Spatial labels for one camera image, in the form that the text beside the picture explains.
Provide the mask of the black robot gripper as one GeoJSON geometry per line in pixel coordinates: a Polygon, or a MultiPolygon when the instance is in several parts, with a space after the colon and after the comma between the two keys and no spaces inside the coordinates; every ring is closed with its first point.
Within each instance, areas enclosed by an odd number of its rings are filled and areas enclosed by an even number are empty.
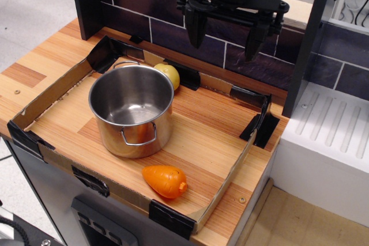
{"type": "Polygon", "coordinates": [[[268,36],[281,32],[289,5],[282,0],[178,0],[177,8],[193,47],[204,40],[208,18],[250,26],[245,45],[246,62],[255,59],[268,36]]]}

